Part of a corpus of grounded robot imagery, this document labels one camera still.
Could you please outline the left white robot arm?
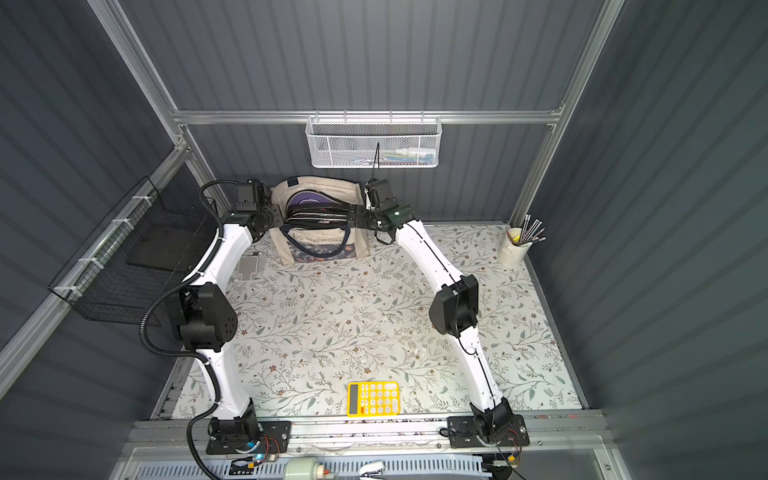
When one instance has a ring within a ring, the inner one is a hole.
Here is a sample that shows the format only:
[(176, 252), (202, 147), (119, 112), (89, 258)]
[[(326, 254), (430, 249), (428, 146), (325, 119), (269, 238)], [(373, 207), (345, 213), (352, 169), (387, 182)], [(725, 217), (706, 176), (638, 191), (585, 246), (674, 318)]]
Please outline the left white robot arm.
[(189, 283), (166, 301), (174, 336), (199, 355), (195, 363), (206, 381), (218, 420), (242, 417), (251, 404), (230, 342), (238, 330), (225, 291), (241, 257), (252, 243), (282, 224), (275, 205), (241, 205), (221, 219), (209, 247), (185, 277)]

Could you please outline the floral canvas tote bag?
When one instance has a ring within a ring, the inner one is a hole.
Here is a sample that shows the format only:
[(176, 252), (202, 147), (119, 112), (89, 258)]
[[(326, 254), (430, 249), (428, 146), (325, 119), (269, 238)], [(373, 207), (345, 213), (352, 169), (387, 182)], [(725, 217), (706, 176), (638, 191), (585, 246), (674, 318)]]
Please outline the floral canvas tote bag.
[(277, 184), (271, 202), (282, 225), (270, 230), (281, 262), (311, 263), (370, 255), (367, 235), (355, 225), (364, 205), (359, 184), (318, 176), (298, 176)]

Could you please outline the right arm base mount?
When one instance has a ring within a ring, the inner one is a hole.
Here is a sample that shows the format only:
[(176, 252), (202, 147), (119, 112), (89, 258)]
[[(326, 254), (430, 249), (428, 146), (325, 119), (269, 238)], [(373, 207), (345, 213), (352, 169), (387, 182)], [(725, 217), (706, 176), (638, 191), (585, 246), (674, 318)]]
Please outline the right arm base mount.
[(522, 415), (502, 413), (499, 418), (488, 415), (450, 416), (438, 431), (454, 449), (503, 447), (522, 448), (530, 438)]

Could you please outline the purple round case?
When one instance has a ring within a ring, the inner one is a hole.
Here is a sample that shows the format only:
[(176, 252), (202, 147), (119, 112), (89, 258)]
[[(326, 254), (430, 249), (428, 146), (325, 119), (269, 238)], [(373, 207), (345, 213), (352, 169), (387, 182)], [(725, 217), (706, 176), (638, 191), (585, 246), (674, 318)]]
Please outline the purple round case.
[(298, 207), (325, 207), (336, 205), (337, 201), (323, 192), (316, 190), (300, 190), (294, 193), (287, 201), (288, 209)]

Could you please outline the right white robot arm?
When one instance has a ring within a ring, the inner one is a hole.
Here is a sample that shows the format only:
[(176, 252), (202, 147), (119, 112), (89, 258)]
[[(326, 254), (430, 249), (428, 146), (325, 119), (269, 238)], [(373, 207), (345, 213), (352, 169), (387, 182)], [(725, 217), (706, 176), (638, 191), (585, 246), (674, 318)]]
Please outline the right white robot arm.
[(387, 233), (426, 277), (434, 293), (430, 321), (456, 351), (468, 381), (470, 408), (475, 418), (488, 427), (509, 422), (512, 408), (493, 377), (480, 339), (478, 280), (463, 274), (447, 259), (423, 222), (406, 207), (382, 211), (358, 206), (354, 220), (358, 228)]

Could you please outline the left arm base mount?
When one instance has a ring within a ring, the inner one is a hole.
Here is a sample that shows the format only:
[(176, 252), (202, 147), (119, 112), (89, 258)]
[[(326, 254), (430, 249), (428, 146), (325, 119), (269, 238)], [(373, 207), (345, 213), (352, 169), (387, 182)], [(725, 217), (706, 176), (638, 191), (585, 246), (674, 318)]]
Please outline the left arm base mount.
[(293, 424), (289, 421), (260, 421), (256, 418), (212, 419), (208, 426), (206, 453), (283, 454), (287, 452)]

